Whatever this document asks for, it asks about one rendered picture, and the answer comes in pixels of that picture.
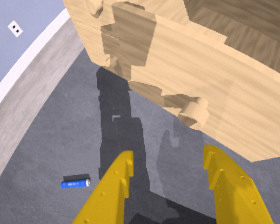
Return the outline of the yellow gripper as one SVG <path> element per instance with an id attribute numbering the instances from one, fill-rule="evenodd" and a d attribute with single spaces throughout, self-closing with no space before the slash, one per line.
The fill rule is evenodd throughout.
<path id="1" fill-rule="evenodd" d="M 224 151 L 206 144 L 203 168 L 214 190 L 217 224 L 274 224 L 248 174 Z M 133 151 L 123 151 L 109 167 L 72 224 L 124 224 Z"/>

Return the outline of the wooden chest of drawers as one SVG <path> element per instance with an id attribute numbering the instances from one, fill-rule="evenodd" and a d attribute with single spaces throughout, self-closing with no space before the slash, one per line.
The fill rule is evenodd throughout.
<path id="1" fill-rule="evenodd" d="M 107 33 L 107 34 L 109 34 L 109 35 L 112 35 L 112 36 L 114 36 L 114 37 L 116 37 L 116 38 L 118 38 L 118 35 L 117 35 L 116 33 L 113 33 L 113 32 L 111 32 L 111 31 L 109 31 L 109 30 L 106 30 L 106 29 L 104 29 L 104 28 L 101 28 L 101 27 L 99 27 L 99 26 L 96 26 L 96 25 L 94 25 L 94 24 L 91 24 L 91 23 L 89 23 L 89 22 L 86 22 L 86 21 L 83 21 L 83 20 L 81 20 L 81 19 L 75 18 L 74 15 L 73 15 L 73 13 L 72 13 L 72 11 L 71 11 L 71 9 L 70 9 L 70 6 L 69 6 L 67 0 L 63 0 L 63 2 L 64 2 L 64 4 L 65 4 L 65 6 L 66 6 L 66 9 L 67 9 L 67 11 L 68 11 L 68 13 L 69 13 L 69 15 L 70 15 L 70 17 L 71 17 L 71 19 L 72 19 L 72 22 L 73 22 L 73 24 L 74 24 L 74 26 L 75 26 L 75 28 L 76 28 L 76 30 L 77 30 L 77 32 L 78 32 L 80 38 L 81 38 L 81 41 L 82 41 L 82 43 L 83 43 L 83 45 L 84 45 L 84 47 L 85 47 L 85 49 L 86 49 L 86 51 L 87 51 L 87 53 L 88 53 L 90 59 L 91 59 L 91 61 L 94 62 L 94 63 L 96 63 L 96 64 L 98 64 L 97 62 L 93 61 L 93 59 L 92 59 L 92 57 L 91 57 L 91 55 L 90 55 L 90 52 L 89 52 L 89 50 L 88 50 L 88 48 L 87 48 L 87 46 L 86 46 L 86 44 L 85 44 L 85 42 L 84 42 L 84 39 L 83 39 L 83 37 L 82 37 L 82 35 L 81 35 L 80 31 L 79 31 L 79 28 L 78 28 L 76 22 L 83 23 L 83 24 L 88 25 L 88 26 L 90 26 L 90 27 L 93 27 L 93 28 L 95 28 L 95 29 L 97 29 L 97 30 L 100 30 L 100 31 L 102 31 L 102 32 L 105 32 L 105 33 Z M 100 64 L 98 64 L 98 65 L 100 65 Z M 111 72 L 113 72 L 113 73 L 115 73 L 116 75 L 118 75 L 118 76 L 120 76 L 120 77 L 122 77 L 122 78 L 124 78 L 124 79 L 127 80 L 127 78 L 125 78 L 125 77 L 119 75 L 118 73 L 116 73 L 116 72 L 114 72 L 114 71 L 112 71 L 112 70 L 110 70 L 110 69 L 108 69 L 108 68 L 106 68 L 106 67 L 104 67 L 104 66 L 102 66 L 102 65 L 100 65 L 100 66 L 103 67 L 103 68 L 105 68 L 105 69 L 107 69 L 107 70 L 109 70 L 109 71 L 111 71 Z"/>

